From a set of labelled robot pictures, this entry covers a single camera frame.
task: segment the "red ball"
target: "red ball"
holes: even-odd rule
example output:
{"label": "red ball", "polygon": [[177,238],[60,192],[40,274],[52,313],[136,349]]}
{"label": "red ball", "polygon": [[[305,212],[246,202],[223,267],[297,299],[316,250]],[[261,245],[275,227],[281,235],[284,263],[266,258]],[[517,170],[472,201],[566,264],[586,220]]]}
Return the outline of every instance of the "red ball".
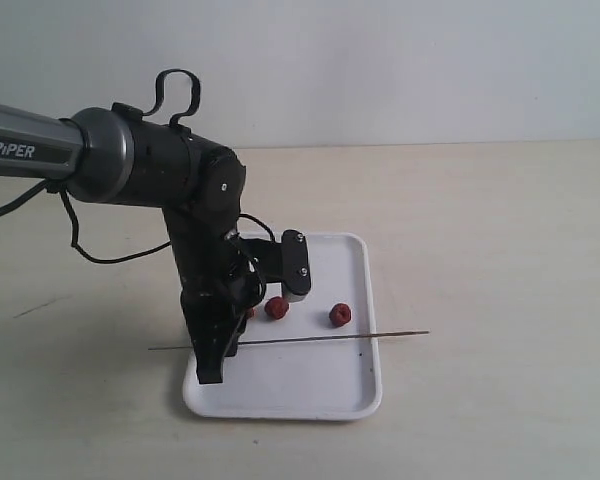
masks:
{"label": "red ball", "polygon": [[334,327],[342,327],[351,321],[351,309],[346,303],[336,303],[329,312]]}
{"label": "red ball", "polygon": [[272,297],[264,306],[264,312],[273,320],[280,320],[289,311],[289,302],[282,297]]}

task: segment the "wooden table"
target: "wooden table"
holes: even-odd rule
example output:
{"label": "wooden table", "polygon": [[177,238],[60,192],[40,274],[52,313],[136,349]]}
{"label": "wooden table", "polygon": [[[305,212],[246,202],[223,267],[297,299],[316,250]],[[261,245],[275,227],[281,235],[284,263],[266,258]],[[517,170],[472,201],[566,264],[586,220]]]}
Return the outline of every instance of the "wooden table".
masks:
{"label": "wooden table", "polygon": [[[187,341],[171,254],[88,264],[43,195],[0,220],[0,478],[600,479],[600,141],[239,154],[244,211],[360,235],[379,329],[431,329],[381,342],[378,412],[196,418],[188,352],[147,351]],[[77,210],[96,255],[166,238]]]}

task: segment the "white wall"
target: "white wall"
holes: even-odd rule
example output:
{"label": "white wall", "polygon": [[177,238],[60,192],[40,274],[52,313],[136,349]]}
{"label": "white wall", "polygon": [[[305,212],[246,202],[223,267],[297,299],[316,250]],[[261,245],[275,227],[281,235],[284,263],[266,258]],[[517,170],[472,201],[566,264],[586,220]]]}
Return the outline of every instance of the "white wall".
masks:
{"label": "white wall", "polygon": [[0,102],[148,107],[173,66],[232,146],[600,137],[600,0],[0,0]]}

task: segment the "metal skewer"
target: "metal skewer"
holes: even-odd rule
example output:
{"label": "metal skewer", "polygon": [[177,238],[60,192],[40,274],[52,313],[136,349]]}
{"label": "metal skewer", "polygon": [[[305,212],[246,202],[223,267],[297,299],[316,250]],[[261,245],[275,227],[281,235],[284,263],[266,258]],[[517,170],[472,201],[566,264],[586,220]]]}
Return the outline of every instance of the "metal skewer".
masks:
{"label": "metal skewer", "polygon": [[[238,345],[268,345],[272,343],[322,342],[325,340],[350,340],[354,338],[408,337],[413,335],[428,335],[429,333],[429,330],[408,330],[403,332],[361,333],[357,335],[327,335],[324,337],[275,338],[272,340],[246,340],[244,342],[238,342]],[[175,347],[149,347],[149,350],[184,350],[190,348],[192,348],[190,345],[181,345]]]}

